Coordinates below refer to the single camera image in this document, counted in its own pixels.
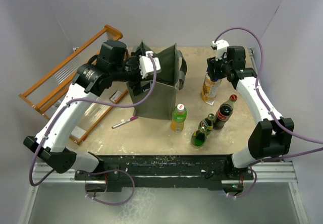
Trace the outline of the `blue yellow juice carton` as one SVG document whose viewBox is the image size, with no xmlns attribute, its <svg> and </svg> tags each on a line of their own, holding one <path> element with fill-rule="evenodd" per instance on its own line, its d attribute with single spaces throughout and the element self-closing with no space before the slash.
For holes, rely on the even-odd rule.
<svg viewBox="0 0 323 224">
<path fill-rule="evenodd" d="M 214 81 L 212 81 L 208 72 L 205 73 L 205 78 L 204 78 L 200 96 L 206 104 L 211 106 L 214 105 L 215 98 L 220 88 L 221 82 L 222 82 L 222 79 L 217 79 L 217 78 Z"/>
</svg>

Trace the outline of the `green canvas bag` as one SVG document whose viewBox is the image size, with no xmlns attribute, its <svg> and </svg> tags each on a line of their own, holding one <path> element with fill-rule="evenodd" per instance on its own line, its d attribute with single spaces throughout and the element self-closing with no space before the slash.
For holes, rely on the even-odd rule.
<svg viewBox="0 0 323 224">
<path fill-rule="evenodd" d="M 145 55 L 145 52 L 150 50 L 152 51 L 142 41 L 133 49 L 131 55 L 141 55 L 142 53 Z M 134 107 L 133 115 L 150 119 L 171 120 L 172 112 L 176 106 L 177 90 L 184 87 L 187 64 L 176 44 L 158 53 L 154 52 L 154 56 L 159 59 L 161 72 L 157 73 L 157 80 L 152 94 L 145 102 Z M 150 75 L 141 81 L 143 92 L 137 96 L 133 95 L 131 83 L 127 83 L 127 89 L 133 104 L 141 101 L 148 94 L 152 85 L 152 78 L 153 75 Z"/>
</svg>

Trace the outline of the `cola glass bottle red cap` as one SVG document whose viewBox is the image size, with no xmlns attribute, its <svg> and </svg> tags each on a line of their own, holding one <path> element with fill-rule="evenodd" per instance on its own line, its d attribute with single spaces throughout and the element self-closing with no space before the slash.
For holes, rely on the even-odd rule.
<svg viewBox="0 0 323 224">
<path fill-rule="evenodd" d="M 227 101 L 220 105 L 216 112 L 216 118 L 213 121 L 214 129 L 220 130 L 224 127 L 233 113 L 234 103 L 237 101 L 237 99 L 238 96 L 236 94 L 232 94 Z"/>
</svg>

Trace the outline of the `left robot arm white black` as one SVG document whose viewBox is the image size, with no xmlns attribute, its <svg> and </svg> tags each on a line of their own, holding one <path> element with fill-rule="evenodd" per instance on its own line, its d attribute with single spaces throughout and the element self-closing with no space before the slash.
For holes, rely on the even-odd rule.
<svg viewBox="0 0 323 224">
<path fill-rule="evenodd" d="M 89 152 L 70 150 L 67 143 L 86 110 L 93 103 L 100 103 L 98 98 L 113 82 L 138 86 L 150 74 L 156 78 L 160 67 L 152 53 L 139 52 L 129 58 L 126 55 L 126 44 L 107 40 L 98 54 L 77 69 L 64 100 L 49 122 L 36 136 L 27 136 L 23 141 L 33 152 L 33 160 L 40 158 L 59 174 L 74 169 L 85 171 L 93 180 L 103 176 L 103 160 Z"/>
</svg>

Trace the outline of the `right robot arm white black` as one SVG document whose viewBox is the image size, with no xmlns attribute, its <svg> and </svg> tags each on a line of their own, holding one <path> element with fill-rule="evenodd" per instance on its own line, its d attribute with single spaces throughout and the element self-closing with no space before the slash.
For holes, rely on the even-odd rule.
<svg viewBox="0 0 323 224">
<path fill-rule="evenodd" d="M 211 44 L 216 54 L 207 59 L 211 79 L 227 79 L 247 103 L 255 121 L 255 129 L 244 149 L 231 156 L 225 166 L 225 175 L 236 179 L 242 168 L 265 157 L 278 157 L 289 152 L 294 129 L 291 118 L 284 118 L 271 104 L 261 85 L 256 82 L 253 68 L 246 67 L 246 52 L 242 46 L 230 46 L 225 40 Z"/>
</svg>

